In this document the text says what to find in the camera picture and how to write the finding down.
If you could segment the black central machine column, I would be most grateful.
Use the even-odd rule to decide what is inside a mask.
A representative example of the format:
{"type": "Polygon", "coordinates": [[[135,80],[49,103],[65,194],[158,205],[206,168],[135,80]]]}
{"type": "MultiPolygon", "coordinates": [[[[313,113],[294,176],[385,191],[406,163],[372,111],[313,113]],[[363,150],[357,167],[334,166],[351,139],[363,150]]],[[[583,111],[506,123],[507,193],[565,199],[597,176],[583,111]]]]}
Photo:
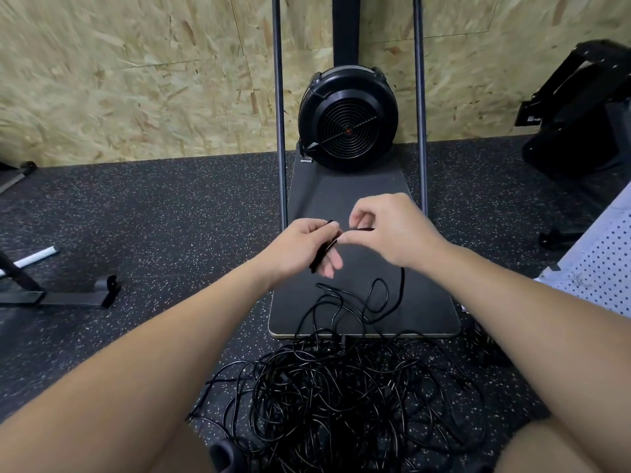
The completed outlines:
{"type": "Polygon", "coordinates": [[[361,0],[332,0],[335,69],[361,67],[359,63],[360,10],[361,0]]]}

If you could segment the black round fan flywheel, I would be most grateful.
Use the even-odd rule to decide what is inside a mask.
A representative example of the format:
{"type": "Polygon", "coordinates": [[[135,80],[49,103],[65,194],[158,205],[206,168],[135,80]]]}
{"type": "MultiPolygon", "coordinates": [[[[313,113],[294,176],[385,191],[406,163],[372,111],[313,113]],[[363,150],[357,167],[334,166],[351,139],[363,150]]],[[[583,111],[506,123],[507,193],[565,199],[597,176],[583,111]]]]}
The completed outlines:
{"type": "Polygon", "coordinates": [[[394,92],[379,68],[331,68],[310,80],[298,111],[298,139],[317,142],[314,162],[355,173],[391,149],[398,115],[394,92]]]}

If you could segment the white perforated panel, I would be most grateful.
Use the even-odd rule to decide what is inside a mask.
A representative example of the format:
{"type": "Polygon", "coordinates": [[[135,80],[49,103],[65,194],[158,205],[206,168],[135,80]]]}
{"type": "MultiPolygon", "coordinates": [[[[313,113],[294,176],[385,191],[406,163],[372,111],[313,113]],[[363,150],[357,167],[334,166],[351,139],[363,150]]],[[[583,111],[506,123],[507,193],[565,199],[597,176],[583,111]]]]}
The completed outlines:
{"type": "Polygon", "coordinates": [[[631,318],[631,182],[535,280],[631,318]]]}

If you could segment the black exercise machine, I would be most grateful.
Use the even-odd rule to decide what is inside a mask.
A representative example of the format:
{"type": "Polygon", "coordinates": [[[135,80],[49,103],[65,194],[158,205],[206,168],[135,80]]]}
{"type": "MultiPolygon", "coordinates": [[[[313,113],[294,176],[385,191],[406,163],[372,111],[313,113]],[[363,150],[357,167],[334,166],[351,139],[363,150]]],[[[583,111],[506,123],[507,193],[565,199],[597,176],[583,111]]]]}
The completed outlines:
{"type": "Polygon", "coordinates": [[[538,126],[524,161],[553,180],[580,179],[621,153],[607,107],[631,101],[631,47],[609,39],[577,44],[517,112],[538,126]]]}

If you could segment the black metal rack base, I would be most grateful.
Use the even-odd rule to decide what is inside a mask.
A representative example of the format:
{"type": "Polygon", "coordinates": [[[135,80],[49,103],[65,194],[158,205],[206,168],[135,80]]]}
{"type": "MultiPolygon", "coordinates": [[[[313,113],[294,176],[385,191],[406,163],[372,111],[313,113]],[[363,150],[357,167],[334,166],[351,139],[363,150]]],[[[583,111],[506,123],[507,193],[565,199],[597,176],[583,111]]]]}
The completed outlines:
{"type": "Polygon", "coordinates": [[[20,291],[0,292],[0,307],[83,306],[109,308],[121,291],[121,285],[116,275],[100,278],[89,292],[59,293],[48,291],[22,268],[18,267],[2,250],[0,250],[0,269],[21,288],[20,291]]]}

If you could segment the black platform board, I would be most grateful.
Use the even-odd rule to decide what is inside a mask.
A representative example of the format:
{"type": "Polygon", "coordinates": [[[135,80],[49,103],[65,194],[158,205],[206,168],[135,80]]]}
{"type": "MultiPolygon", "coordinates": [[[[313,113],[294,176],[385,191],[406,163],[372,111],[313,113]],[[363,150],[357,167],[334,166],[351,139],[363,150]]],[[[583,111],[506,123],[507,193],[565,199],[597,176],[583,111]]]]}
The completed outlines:
{"type": "MultiPolygon", "coordinates": [[[[359,198],[382,193],[403,192],[409,197],[404,174],[396,159],[361,173],[339,173],[319,164],[304,163],[295,155],[294,170],[288,194],[288,217],[337,221],[348,230],[351,210],[359,198]]],[[[332,328],[341,335],[408,336],[419,332],[427,337],[448,337],[460,332],[460,321],[450,295],[421,274],[406,269],[403,297],[389,316],[374,326],[360,324],[348,310],[339,309],[338,297],[319,298],[328,291],[317,286],[321,282],[335,289],[356,295],[343,295],[344,306],[362,310],[363,303],[378,309],[384,301],[384,312],[398,301],[401,271],[380,255],[356,245],[337,247],[343,259],[343,269],[333,279],[321,278],[310,269],[284,282],[272,295],[268,330],[275,338],[291,338],[300,329],[308,335],[317,328],[332,328]]]]}

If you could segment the white tube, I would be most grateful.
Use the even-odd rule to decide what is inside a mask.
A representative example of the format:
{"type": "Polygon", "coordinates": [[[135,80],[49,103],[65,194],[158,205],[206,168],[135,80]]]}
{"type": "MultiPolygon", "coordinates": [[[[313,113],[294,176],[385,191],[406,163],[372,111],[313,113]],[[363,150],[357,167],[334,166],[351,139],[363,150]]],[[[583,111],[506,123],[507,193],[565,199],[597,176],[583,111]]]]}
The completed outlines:
{"type": "Polygon", "coordinates": [[[52,257],[56,254],[59,253],[59,250],[55,247],[55,246],[50,246],[46,249],[43,249],[39,252],[36,252],[34,254],[28,255],[20,260],[16,260],[14,261],[14,265],[17,268],[23,269],[25,267],[28,267],[30,265],[33,265],[37,262],[40,262],[42,260],[45,260],[49,257],[52,257]]]}

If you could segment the dark metal upright pole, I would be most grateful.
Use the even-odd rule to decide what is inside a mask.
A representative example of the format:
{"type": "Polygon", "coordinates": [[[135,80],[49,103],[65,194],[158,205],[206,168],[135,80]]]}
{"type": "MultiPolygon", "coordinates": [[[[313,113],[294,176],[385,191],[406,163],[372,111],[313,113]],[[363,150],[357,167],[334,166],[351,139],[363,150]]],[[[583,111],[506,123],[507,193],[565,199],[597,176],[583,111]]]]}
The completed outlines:
{"type": "Polygon", "coordinates": [[[425,106],[425,71],[423,49],[422,0],[413,0],[414,22],[414,72],[416,83],[416,128],[419,162],[419,206],[429,216],[429,186],[427,169],[427,111],[425,106]]]}
{"type": "Polygon", "coordinates": [[[280,199],[281,230],[288,227],[288,196],[285,145],[285,111],[283,103],[283,65],[281,47],[281,9],[280,0],[271,0],[272,4],[272,47],[274,67],[274,101],[276,120],[276,142],[278,156],[278,181],[280,199]]]}

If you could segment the person's left leg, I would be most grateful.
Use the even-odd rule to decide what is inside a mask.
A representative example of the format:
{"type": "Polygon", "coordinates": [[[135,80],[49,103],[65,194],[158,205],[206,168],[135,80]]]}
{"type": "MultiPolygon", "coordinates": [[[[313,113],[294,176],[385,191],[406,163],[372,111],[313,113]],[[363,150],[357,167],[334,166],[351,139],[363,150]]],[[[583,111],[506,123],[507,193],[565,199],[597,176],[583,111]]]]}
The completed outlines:
{"type": "Polygon", "coordinates": [[[159,448],[148,473],[217,473],[209,449],[187,422],[159,448]]]}

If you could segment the person's left forearm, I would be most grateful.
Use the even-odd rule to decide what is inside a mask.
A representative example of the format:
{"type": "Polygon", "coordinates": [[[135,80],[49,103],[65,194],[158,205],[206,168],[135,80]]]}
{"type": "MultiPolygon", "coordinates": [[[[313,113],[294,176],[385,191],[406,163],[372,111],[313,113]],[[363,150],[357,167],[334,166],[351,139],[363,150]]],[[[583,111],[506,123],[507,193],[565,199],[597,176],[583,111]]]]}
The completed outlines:
{"type": "Polygon", "coordinates": [[[0,473],[148,473],[267,290],[252,259],[76,366],[0,424],[0,473]]]}

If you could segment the person's left hand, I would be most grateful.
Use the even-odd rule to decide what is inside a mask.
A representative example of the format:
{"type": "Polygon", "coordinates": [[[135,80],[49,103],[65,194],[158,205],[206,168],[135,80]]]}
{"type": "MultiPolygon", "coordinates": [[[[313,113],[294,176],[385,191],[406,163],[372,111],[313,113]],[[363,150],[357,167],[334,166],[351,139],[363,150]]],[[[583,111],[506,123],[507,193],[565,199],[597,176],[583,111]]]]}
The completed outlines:
{"type": "Polygon", "coordinates": [[[292,223],[264,250],[254,264],[270,290],[308,268],[321,246],[329,246],[338,235],[300,235],[292,232],[292,223]]]}

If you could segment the person's leg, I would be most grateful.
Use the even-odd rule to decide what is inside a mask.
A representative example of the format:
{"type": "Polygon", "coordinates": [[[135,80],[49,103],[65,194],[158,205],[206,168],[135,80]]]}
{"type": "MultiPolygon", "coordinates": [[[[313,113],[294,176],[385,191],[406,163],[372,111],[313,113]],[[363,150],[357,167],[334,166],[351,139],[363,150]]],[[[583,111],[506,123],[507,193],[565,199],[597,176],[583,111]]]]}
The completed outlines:
{"type": "Polygon", "coordinates": [[[519,429],[502,450],[493,473],[604,473],[554,417],[519,429]]]}
{"type": "Polygon", "coordinates": [[[217,473],[209,449],[187,422],[159,448],[148,473],[217,473]]]}

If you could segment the black round weight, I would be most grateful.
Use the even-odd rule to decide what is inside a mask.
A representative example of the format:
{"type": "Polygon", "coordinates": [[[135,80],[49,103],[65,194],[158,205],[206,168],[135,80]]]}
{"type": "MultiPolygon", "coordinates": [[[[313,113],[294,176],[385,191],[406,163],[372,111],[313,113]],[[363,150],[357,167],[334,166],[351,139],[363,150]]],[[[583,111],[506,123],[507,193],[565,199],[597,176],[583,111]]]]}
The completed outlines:
{"type": "Polygon", "coordinates": [[[209,447],[216,473],[248,473],[248,462],[236,443],[225,438],[209,447]]]}

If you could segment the person's right forearm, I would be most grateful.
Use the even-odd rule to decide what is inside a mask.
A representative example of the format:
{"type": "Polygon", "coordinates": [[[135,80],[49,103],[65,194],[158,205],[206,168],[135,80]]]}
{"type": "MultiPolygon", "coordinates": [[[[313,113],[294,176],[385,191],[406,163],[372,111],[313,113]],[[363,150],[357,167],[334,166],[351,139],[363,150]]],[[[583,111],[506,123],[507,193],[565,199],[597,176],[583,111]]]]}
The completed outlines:
{"type": "Polygon", "coordinates": [[[429,274],[491,334],[572,429],[631,428],[631,319],[450,243],[429,274]]]}

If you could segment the person's right hand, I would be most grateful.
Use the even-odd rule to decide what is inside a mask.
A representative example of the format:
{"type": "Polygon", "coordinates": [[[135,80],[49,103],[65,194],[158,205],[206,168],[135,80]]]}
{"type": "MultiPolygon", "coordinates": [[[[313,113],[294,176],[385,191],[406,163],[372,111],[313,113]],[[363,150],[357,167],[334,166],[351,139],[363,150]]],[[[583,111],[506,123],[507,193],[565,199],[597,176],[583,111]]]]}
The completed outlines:
{"type": "Polygon", "coordinates": [[[431,272],[456,252],[404,193],[386,193],[357,201],[350,214],[349,230],[375,230],[375,245],[358,245],[380,254],[398,267],[423,274],[431,272]]]}

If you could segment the person's right leg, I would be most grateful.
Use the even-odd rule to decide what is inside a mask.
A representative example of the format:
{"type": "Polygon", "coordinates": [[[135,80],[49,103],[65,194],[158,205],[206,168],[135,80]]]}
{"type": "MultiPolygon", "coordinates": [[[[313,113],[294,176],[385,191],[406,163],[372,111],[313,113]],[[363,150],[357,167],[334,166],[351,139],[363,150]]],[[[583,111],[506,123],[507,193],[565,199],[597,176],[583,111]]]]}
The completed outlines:
{"type": "Polygon", "coordinates": [[[493,473],[604,473],[554,417],[519,429],[502,450],[493,473]]]}

